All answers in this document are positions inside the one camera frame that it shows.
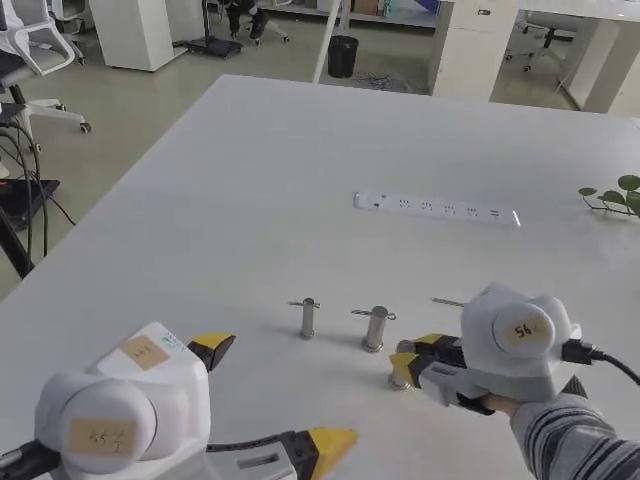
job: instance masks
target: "handwritten label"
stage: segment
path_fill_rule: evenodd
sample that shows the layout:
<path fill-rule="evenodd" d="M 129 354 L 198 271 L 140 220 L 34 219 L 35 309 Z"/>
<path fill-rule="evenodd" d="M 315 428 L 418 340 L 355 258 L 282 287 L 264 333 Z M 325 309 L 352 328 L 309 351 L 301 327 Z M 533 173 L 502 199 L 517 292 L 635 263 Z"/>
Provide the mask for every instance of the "handwritten label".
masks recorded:
<path fill-rule="evenodd" d="M 71 421 L 68 450 L 80 455 L 128 457 L 136 440 L 136 422 L 75 418 Z"/>
<path fill-rule="evenodd" d="M 548 340 L 551 333 L 544 320 L 535 319 L 512 325 L 509 327 L 507 337 L 511 345 L 518 346 L 523 343 Z"/>
<path fill-rule="evenodd" d="M 146 335 L 130 338 L 120 345 L 120 350 L 136 362 L 142 370 L 149 370 L 169 359 L 169 355 Z"/>

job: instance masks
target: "white cabinet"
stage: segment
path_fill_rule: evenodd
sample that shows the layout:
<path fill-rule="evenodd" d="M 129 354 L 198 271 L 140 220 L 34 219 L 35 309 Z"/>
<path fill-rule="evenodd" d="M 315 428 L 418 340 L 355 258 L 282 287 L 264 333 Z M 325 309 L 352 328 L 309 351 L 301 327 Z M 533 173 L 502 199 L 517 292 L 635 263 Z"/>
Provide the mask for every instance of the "white cabinet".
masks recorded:
<path fill-rule="evenodd" d="M 165 0 L 90 0 L 105 63 L 155 72 L 185 49 L 174 49 Z"/>

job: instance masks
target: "metal pin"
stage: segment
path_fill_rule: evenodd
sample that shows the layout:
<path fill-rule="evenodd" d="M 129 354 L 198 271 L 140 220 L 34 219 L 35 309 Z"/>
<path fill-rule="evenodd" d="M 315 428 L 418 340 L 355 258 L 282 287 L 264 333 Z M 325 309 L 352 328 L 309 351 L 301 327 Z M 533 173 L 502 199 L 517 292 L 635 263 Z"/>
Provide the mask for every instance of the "metal pin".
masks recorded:
<path fill-rule="evenodd" d="M 304 340 L 311 340 L 316 334 L 313 329 L 313 311 L 316 308 L 320 308 L 320 304 L 316 303 L 313 298 L 305 298 L 302 302 L 287 302 L 287 305 L 302 307 L 302 330 L 300 330 L 300 336 Z"/>
<path fill-rule="evenodd" d="M 396 347 L 396 353 L 413 353 L 416 351 L 415 345 L 411 340 L 400 340 Z M 400 375 L 396 369 L 389 374 L 389 385 L 396 391 L 406 390 L 411 385 L 407 382 L 402 375 Z"/>
<path fill-rule="evenodd" d="M 369 328 L 367 329 L 367 336 L 362 339 L 362 346 L 369 353 L 379 352 L 383 345 L 384 326 L 387 320 L 395 320 L 397 318 L 396 314 L 389 313 L 389 310 L 384 307 L 373 307 L 370 312 L 367 310 L 353 310 L 351 313 L 369 316 Z"/>
<path fill-rule="evenodd" d="M 447 300 L 446 298 L 432 298 L 431 301 L 434 302 L 434 303 L 443 303 L 445 305 L 451 305 L 452 307 L 464 308 L 464 307 L 467 306 L 466 303 L 456 302 L 456 301 L 453 301 L 453 300 Z"/>

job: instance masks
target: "power strip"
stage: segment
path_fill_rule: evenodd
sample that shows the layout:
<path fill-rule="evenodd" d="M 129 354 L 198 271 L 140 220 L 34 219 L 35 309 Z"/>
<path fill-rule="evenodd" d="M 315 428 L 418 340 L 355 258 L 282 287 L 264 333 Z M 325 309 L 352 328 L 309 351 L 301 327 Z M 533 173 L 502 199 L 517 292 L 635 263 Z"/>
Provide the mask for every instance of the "power strip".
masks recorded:
<path fill-rule="evenodd" d="M 520 220 L 515 210 L 476 204 L 444 202 L 424 197 L 357 192 L 353 204 L 358 209 L 374 212 L 404 213 L 406 215 L 421 215 L 431 218 L 481 222 L 509 227 L 520 226 Z"/>

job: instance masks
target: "black trash can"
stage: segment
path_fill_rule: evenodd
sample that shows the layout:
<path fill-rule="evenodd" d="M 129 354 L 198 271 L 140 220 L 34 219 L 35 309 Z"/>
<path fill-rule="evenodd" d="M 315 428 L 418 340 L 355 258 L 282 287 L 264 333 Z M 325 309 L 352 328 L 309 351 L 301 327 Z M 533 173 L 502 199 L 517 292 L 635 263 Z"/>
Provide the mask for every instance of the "black trash can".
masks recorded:
<path fill-rule="evenodd" d="M 334 78 L 351 78 L 356 64 L 358 40 L 345 35 L 335 35 L 329 41 L 329 75 Z"/>

